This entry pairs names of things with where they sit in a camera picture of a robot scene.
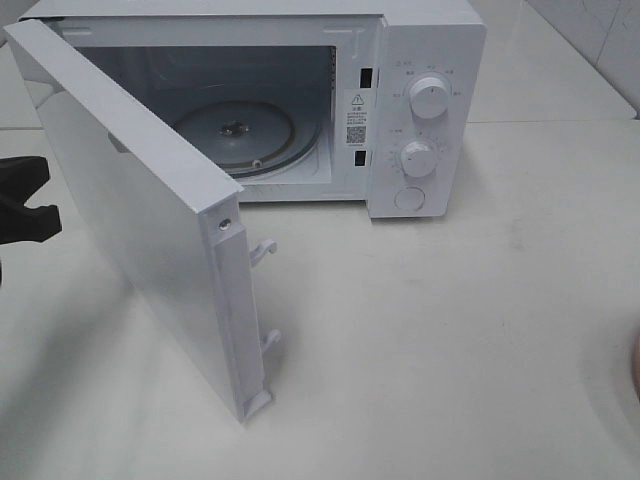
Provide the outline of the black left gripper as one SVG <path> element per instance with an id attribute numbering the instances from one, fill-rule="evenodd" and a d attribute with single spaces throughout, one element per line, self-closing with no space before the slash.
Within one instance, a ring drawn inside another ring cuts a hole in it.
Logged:
<path id="1" fill-rule="evenodd" d="M 61 231 L 56 205 L 37 208 L 25 202 L 50 180 L 45 157 L 18 156 L 1 160 L 1 243 L 42 243 Z"/>

